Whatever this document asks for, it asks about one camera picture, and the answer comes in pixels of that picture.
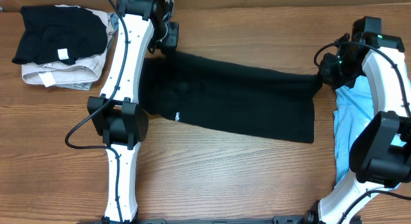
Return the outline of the black t-shirt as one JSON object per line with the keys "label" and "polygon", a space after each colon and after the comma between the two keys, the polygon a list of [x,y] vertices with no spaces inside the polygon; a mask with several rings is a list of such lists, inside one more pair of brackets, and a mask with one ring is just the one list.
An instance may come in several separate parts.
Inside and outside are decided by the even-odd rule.
{"label": "black t-shirt", "polygon": [[151,115],[237,134],[314,141],[317,75],[175,52],[144,61],[140,103]]}

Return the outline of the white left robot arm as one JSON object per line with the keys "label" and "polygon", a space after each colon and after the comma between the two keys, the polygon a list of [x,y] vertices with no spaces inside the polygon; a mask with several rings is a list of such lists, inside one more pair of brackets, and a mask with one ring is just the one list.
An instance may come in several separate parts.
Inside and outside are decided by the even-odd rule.
{"label": "white left robot arm", "polygon": [[135,223],[137,154],[148,130],[139,104],[146,53],[175,49],[179,27],[171,22],[174,0],[118,0],[118,37],[108,78],[87,110],[103,138],[109,162],[109,195],[101,223]]}

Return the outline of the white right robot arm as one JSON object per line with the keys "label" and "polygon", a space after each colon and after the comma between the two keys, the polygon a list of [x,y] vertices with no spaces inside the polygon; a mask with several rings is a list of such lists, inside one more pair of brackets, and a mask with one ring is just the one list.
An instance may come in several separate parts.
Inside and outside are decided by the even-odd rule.
{"label": "white right robot arm", "polygon": [[399,37],[343,35],[316,60],[322,81],[337,93],[338,180],[305,223],[359,223],[358,212],[379,194],[395,196],[410,181],[410,81]]}

